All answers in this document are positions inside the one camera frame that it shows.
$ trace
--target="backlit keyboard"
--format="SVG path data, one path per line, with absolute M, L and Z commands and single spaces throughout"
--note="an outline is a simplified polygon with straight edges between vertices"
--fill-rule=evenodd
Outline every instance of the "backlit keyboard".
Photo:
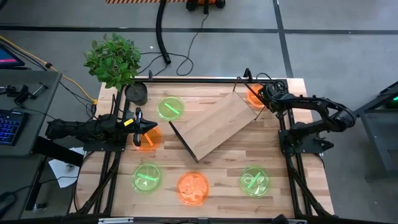
M 0 110 L 0 145 L 15 145 L 26 117 L 23 112 Z

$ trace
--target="green plastic piece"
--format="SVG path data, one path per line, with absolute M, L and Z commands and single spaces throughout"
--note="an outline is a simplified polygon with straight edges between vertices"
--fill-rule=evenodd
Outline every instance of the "green plastic piece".
M 162 173 L 153 164 L 139 166 L 131 179 L 131 186 L 136 192 L 149 194 L 154 192 L 160 185 Z
M 167 97 L 157 105 L 157 114 L 166 121 L 178 119 L 184 111 L 184 103 L 180 98 Z
M 241 187 L 252 197 L 262 197 L 269 188 L 268 175 L 261 167 L 248 167 L 242 172 Z

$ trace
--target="computer monitor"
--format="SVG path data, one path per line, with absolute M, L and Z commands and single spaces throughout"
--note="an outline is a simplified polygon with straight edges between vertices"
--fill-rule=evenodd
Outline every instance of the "computer monitor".
M 0 44 L 0 68 L 12 68 L 24 65 L 25 63 L 21 59 Z

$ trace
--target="black pot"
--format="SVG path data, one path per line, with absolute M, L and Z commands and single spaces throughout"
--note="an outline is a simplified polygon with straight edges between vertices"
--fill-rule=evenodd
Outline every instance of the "black pot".
M 148 101 L 148 89 L 141 82 L 128 85 L 124 90 L 124 94 L 129 101 L 137 106 L 142 106 Z

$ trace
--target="butcher block table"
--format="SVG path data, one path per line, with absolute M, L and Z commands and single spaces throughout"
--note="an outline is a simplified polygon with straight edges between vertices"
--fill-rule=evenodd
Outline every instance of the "butcher block table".
M 289 92 L 306 96 L 304 80 L 287 79 Z M 102 85 L 99 93 L 96 115 L 109 113 L 112 95 L 116 89 Z M 196 163 L 178 140 L 167 121 L 157 114 L 157 104 L 167 96 L 177 96 L 184 102 L 185 109 L 173 124 L 181 124 L 199 116 L 207 108 L 221 100 L 233 90 L 233 83 L 152 83 L 147 82 L 148 102 L 141 106 L 143 118 L 158 122 L 162 132 L 160 146 L 153 152 L 138 151 L 132 143 L 132 134 L 127 139 L 122 153 L 114 191 L 112 217 L 220 217 L 220 218 L 274 218 L 281 213 L 294 217 L 290 195 L 286 161 L 279 148 L 277 132 L 279 120 L 265 109 L 256 121 L 238 131 L 223 144 Z M 243 84 L 235 91 L 247 104 Z M 120 109 L 123 110 L 122 96 Z M 136 105 L 130 104 L 135 111 Z M 312 122 L 309 110 L 293 109 L 295 121 Z M 81 168 L 77 183 L 76 202 L 81 207 L 98 186 L 103 152 L 93 153 Z M 321 160 L 313 154 L 302 155 L 308 188 L 326 211 L 333 213 L 328 184 Z M 131 186 L 132 174 L 138 165 L 150 162 L 159 166 L 163 173 L 160 187 L 151 194 L 137 193 Z M 239 177 L 249 166 L 261 166 L 270 180 L 270 189 L 261 198 L 252 198 L 240 187 Z M 177 195 L 178 179 L 187 171 L 204 174 L 210 186 L 205 203 L 200 206 L 183 204 Z M 300 208 L 304 210 L 303 197 L 297 186 Z M 106 204 L 108 187 L 105 188 L 102 209 Z

